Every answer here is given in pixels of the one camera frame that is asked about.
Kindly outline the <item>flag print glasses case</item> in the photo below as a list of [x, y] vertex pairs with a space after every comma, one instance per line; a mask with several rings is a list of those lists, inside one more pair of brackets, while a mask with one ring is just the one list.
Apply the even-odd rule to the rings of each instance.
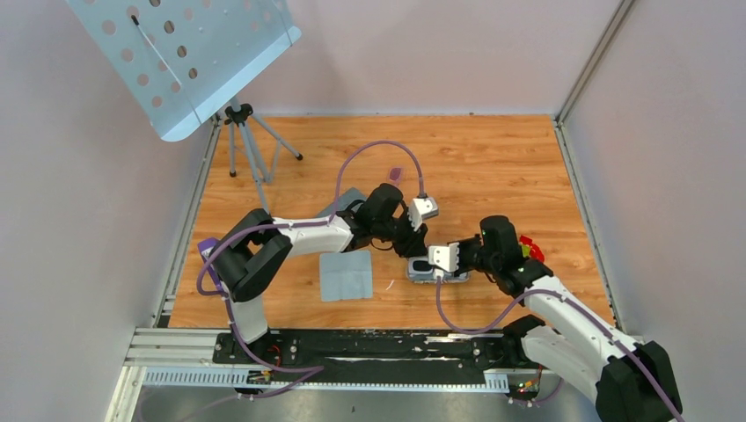
[[[413, 260], [413, 259], [420, 259], [420, 260], [427, 260], [428, 261], [428, 259], [426, 257], [412, 257], [412, 258], [409, 258], [407, 260], [407, 264], [408, 264], [409, 260]], [[470, 275], [471, 274], [469, 272], [467, 272], [467, 273], [462, 273], [460, 276], [455, 276], [453, 273], [446, 273], [446, 272], [444, 272], [444, 271], [442, 271], [442, 270], [434, 267], [434, 276], [435, 276], [436, 282], [440, 280], [443, 283], [464, 283], [464, 282], [467, 282], [470, 279]], [[415, 282], [413, 282], [413, 283], [415, 283], [415, 284], [435, 284], [436, 282], [434, 282], [434, 283], [415, 283]]]

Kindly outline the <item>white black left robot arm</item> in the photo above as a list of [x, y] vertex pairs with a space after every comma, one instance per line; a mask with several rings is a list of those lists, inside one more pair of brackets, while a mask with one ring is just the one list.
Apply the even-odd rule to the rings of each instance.
[[390, 243], [401, 258], [427, 253], [425, 221], [437, 216], [434, 198], [405, 202], [394, 185], [383, 183], [363, 199], [317, 218], [289, 220], [257, 208], [248, 213], [210, 251], [209, 270], [229, 309], [236, 330], [236, 352], [249, 363], [269, 352], [268, 322], [261, 296], [286, 260], [327, 252], [350, 252], [374, 240]]

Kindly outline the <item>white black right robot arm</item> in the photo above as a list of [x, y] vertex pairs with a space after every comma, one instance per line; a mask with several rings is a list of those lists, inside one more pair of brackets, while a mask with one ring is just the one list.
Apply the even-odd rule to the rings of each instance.
[[507, 363], [548, 367], [580, 391], [602, 421], [681, 421], [683, 404], [668, 352], [603, 320], [540, 259], [523, 252], [504, 215], [483, 218], [480, 233], [432, 250], [454, 275], [479, 272], [530, 314], [504, 327]]

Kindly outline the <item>white frame black sunglasses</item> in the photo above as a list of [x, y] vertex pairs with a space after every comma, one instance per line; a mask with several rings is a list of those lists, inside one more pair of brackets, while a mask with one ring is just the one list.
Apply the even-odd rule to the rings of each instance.
[[409, 260], [406, 270], [407, 278], [415, 283], [434, 283], [434, 267], [427, 260]]

